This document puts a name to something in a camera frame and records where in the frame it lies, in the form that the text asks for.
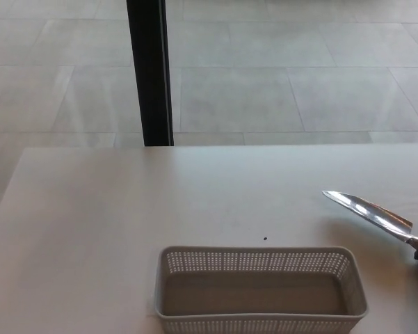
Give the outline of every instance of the perforated basket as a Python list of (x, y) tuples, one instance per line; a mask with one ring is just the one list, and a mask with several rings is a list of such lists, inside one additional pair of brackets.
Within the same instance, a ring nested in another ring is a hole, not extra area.
[(176, 246), (160, 255), (155, 308), (166, 334), (347, 334), (367, 302), (345, 248)]

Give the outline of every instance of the knife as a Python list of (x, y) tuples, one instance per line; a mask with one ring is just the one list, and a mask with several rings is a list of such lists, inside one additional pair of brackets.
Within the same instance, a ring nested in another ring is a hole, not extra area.
[(418, 260), (418, 237), (411, 234), (412, 223), (410, 221), (357, 196), (338, 191), (324, 191), (323, 194), (390, 233), (393, 237), (411, 245), (416, 250), (415, 259)]

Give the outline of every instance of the basket rim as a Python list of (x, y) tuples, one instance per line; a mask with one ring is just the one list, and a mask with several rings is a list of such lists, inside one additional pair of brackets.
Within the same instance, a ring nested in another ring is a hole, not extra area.
[[(364, 304), (364, 312), (359, 315), (309, 315), (303, 313), (220, 313), (216, 315), (164, 315), (160, 311), (160, 293), (159, 293), (159, 285), (161, 281), (161, 261), (162, 259), (168, 254), (173, 251), (211, 251), (213, 253), (222, 253), (225, 251), (232, 251), (232, 252), (250, 252), (250, 253), (272, 253), (277, 251), (288, 251), (293, 252), (312, 252), (312, 253), (341, 253), (345, 255), (349, 260), (351, 266), (353, 266), (354, 271), (357, 275), (357, 287), (359, 289), (359, 293), (362, 296), (363, 304)], [(222, 247), (222, 246), (169, 246), (164, 248), (159, 253), (159, 261), (158, 267), (156, 270), (156, 284), (154, 288), (154, 311), (156, 315), (162, 319), (167, 321), (182, 321), (182, 320), (228, 320), (228, 319), (235, 319), (235, 320), (260, 320), (266, 318), (272, 318), (273, 320), (280, 320), (281, 319), (289, 319), (292, 318), (294, 320), (316, 320), (319, 321), (359, 321), (363, 317), (368, 314), (369, 307), (367, 302), (366, 294), (364, 293), (362, 279), (360, 276), (360, 271), (358, 269), (357, 261), (355, 259), (354, 254), (347, 249), (346, 247), (342, 246), (308, 246), (308, 247)]]

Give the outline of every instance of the knife blade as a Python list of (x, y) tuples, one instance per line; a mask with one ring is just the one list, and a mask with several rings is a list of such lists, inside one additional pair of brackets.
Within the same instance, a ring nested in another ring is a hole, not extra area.
[(416, 249), (415, 259), (418, 260), (418, 237), (411, 234), (412, 222), (357, 196), (338, 191), (323, 191), (323, 194), (393, 237), (411, 245)]

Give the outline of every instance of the tile grout line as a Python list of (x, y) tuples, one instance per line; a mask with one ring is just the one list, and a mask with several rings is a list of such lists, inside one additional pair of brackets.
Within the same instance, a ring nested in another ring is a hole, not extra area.
[(394, 82), (396, 83), (397, 87), (399, 87), (399, 89), (401, 90), (403, 96), (405, 96), (405, 98), (407, 99), (408, 103), (410, 104), (410, 106), (412, 107), (412, 110), (415, 111), (417, 117), (418, 117), (418, 112), (414, 106), (414, 104), (410, 101), (410, 98), (406, 95), (405, 91), (403, 91), (402, 86), (400, 85), (400, 83), (397, 81), (396, 77), (394, 76), (394, 74), (391, 72), (391, 69), (389, 67), (387, 67), (388, 72), (391, 74), (391, 78), (393, 78)]
[(269, 11), (269, 6), (268, 6), (268, 0), (264, 0), (264, 5), (266, 6), (266, 14), (267, 14), (267, 18), (268, 18), (267, 22), (272, 22), (271, 12)]
[(9, 14), (11, 12), (11, 9), (13, 9), (16, 2), (17, 2), (17, 0), (14, 0), (13, 3), (11, 4), (11, 6), (9, 6), (9, 8), (7, 9), (7, 11), (4, 15), (5, 17), (3, 19), (12, 19), (12, 18), (9, 18)]
[(285, 72), (286, 72), (287, 80), (289, 81), (289, 86), (291, 87), (291, 93), (292, 93), (292, 97), (294, 98), (295, 107), (297, 108), (298, 117), (300, 118), (301, 127), (303, 128), (303, 132), (306, 132), (305, 124), (303, 123), (303, 119), (302, 119), (301, 113), (300, 113), (300, 107), (298, 106), (298, 102), (297, 102), (297, 99), (295, 97), (294, 87), (292, 86), (291, 76), (290, 76), (287, 69), (285, 69)]
[(330, 48), (329, 48), (329, 45), (328, 45), (328, 43), (326, 42), (326, 38), (325, 38), (325, 36), (323, 35), (323, 33), (321, 32), (321, 29), (320, 29), (320, 23), (317, 23), (315, 26), (316, 26), (317, 31), (319, 32), (319, 34), (320, 34), (320, 36), (321, 36), (321, 39), (322, 39), (323, 43), (325, 43), (326, 49), (328, 50), (328, 53), (329, 53), (329, 55), (331, 56), (332, 62), (335, 64), (335, 67), (338, 67), (338, 66), (337, 66), (337, 62), (335, 61), (335, 58), (334, 58), (334, 56), (332, 55), (332, 52), (331, 52), (331, 50), (330, 50)]
[(68, 80), (68, 85), (67, 85), (67, 88), (65, 89), (65, 94), (62, 97), (62, 102), (58, 105), (58, 110), (57, 110), (57, 113), (56, 113), (56, 117), (54, 118), (53, 125), (50, 128), (50, 132), (55, 132), (54, 131), (54, 125), (56, 124), (56, 121), (57, 121), (57, 119), (59, 117), (59, 114), (61, 113), (61, 109), (62, 109), (63, 102), (65, 101), (65, 98), (66, 98), (67, 93), (68, 93), (68, 88), (70, 87), (70, 84), (71, 84), (71, 81), (72, 81), (72, 77), (74, 76), (74, 73), (75, 72), (76, 72), (76, 66), (73, 67), (73, 70), (71, 72), (70, 80)]
[(93, 15), (93, 19), (97, 19), (97, 18), (96, 18), (96, 16), (97, 16), (97, 14), (98, 14), (98, 12), (99, 12), (100, 6), (102, 5), (102, 2), (104, 2), (104, 0), (100, 0), (100, 1), (99, 1), (99, 4), (98, 4), (98, 5), (97, 5), (97, 7), (96, 7), (95, 14)]
[(401, 23), (401, 26), (403, 28), (403, 30), (406, 31), (406, 33), (411, 37), (412, 40), (414, 40), (414, 42), (416, 43), (416, 45), (418, 46), (418, 42), (416, 40), (416, 38), (410, 33), (410, 31), (406, 28), (405, 24), (418, 24), (418, 23)]

